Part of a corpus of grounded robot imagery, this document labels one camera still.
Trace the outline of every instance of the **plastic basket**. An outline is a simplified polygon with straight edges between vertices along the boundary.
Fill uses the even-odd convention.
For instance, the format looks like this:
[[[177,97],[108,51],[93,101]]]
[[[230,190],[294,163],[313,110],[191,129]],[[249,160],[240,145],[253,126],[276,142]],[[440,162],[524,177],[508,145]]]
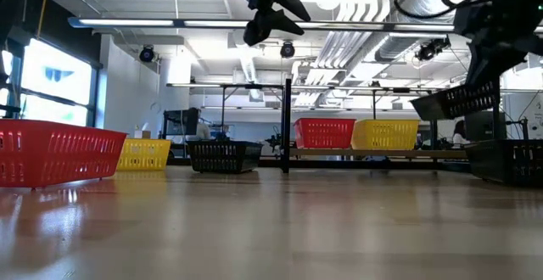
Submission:
[[[543,185],[543,140],[489,140],[466,146],[472,173],[517,186]]]
[[[348,148],[355,119],[298,119],[294,123],[298,148]]]
[[[120,153],[118,171],[160,171],[166,168],[170,140],[127,139]]]
[[[494,82],[481,87],[462,85],[437,92],[411,103],[422,120],[451,120],[492,108],[499,85]]]
[[[37,188],[115,174],[126,134],[0,120],[0,187]]]
[[[350,142],[354,149],[414,149],[419,120],[360,120]]]
[[[258,166],[262,144],[241,141],[188,141],[193,169],[198,172],[243,173]]]

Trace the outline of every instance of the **wall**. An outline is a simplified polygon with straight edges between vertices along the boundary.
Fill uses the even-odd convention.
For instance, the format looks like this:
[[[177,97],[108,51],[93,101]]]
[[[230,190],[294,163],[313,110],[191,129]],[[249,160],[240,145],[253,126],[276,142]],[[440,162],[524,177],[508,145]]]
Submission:
[[[163,59],[160,63],[160,108],[164,110],[183,110],[189,108],[189,88],[167,87],[171,72],[171,60]]]
[[[273,127],[281,132],[281,123],[247,123],[247,122],[228,122],[231,126],[230,137],[239,141],[263,141],[275,135]],[[294,139],[294,126],[290,129],[290,138]]]
[[[514,93],[507,94],[503,99],[504,109],[511,117],[507,120],[528,119],[528,136],[530,139],[543,139],[543,94]],[[510,138],[522,139],[520,126],[508,126]]]
[[[159,102],[160,76],[103,36],[98,78],[97,127],[133,136],[136,126],[148,123],[157,137],[162,114]]]
[[[221,106],[221,95],[210,94],[194,94],[190,96],[191,107],[202,106]],[[271,93],[266,93],[266,101],[277,101]],[[248,95],[232,95],[225,103],[226,106],[237,107],[263,107],[264,103],[251,103],[249,102]],[[350,107],[362,107],[359,104],[350,104]],[[203,109],[202,117],[206,120],[210,120],[216,123],[221,122],[221,110],[220,109]],[[291,114],[291,123],[295,123],[299,118],[344,118],[344,119],[357,119],[357,120],[369,120],[373,118],[373,112],[371,110],[365,111],[293,111]],[[378,111],[377,118],[382,120],[420,120],[417,112],[413,111]],[[442,120],[438,122],[438,136],[452,139],[455,124],[458,120]],[[281,111],[280,110],[251,110],[251,109],[227,109],[225,111],[225,122],[232,123],[270,123],[280,126]],[[427,121],[421,121],[421,125],[429,125]],[[255,132],[256,136],[253,136],[252,131],[248,131],[250,137],[260,137],[259,132]]]

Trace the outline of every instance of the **security camera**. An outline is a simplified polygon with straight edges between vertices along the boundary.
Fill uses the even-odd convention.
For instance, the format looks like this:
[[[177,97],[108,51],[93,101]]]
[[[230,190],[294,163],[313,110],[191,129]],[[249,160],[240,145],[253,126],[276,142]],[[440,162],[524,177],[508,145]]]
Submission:
[[[151,63],[154,60],[154,46],[143,46],[139,59],[144,63]]]
[[[294,53],[296,50],[294,49],[294,45],[292,42],[283,42],[283,46],[281,47],[281,57],[284,59],[290,59],[294,56]]]
[[[449,37],[445,39],[433,39],[429,43],[421,45],[420,50],[415,54],[419,61],[432,60],[436,55],[443,52],[445,48],[451,47]]]

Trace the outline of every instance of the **black bin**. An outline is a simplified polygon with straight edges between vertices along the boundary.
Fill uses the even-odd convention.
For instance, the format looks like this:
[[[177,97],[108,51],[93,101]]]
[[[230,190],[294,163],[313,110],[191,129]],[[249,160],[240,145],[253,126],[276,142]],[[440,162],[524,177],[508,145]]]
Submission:
[[[422,120],[451,120],[494,107],[499,83],[489,82],[480,87],[462,85],[411,103]]]
[[[258,166],[262,144],[244,141],[188,141],[193,170],[239,174]]]
[[[466,146],[472,173],[514,186],[543,186],[543,140],[489,140]]]

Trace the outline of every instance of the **ceiling light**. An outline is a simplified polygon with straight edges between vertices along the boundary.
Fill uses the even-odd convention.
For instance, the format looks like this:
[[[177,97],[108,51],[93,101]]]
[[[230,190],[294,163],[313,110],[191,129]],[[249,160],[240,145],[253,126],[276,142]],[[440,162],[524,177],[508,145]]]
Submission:
[[[222,109],[221,106],[202,106],[202,109]],[[273,107],[235,107],[235,106],[225,106],[224,109],[228,110],[279,110],[279,108]]]
[[[292,86],[293,89],[307,89],[307,90],[328,90],[333,89],[333,86]]]
[[[198,87],[211,87],[211,88],[220,88],[220,84],[166,84],[168,87],[189,87],[189,88],[198,88]]]
[[[244,29],[248,21],[243,20],[185,20],[186,27],[212,27],[217,29]]]
[[[138,20],[138,19],[79,19],[69,18],[73,27],[175,27],[194,29],[243,29],[247,20]],[[303,30],[308,31],[385,31],[409,33],[449,34],[454,30],[453,25],[442,24],[386,24],[378,22],[296,22]]]
[[[337,90],[372,90],[372,89],[379,89],[379,88],[369,88],[369,87],[336,87]]]
[[[221,106],[202,106],[202,109],[222,109]],[[238,109],[238,107],[225,106],[224,109]]]
[[[108,19],[82,19],[82,25],[88,26],[150,26],[164,27],[173,26],[173,20],[108,20]]]

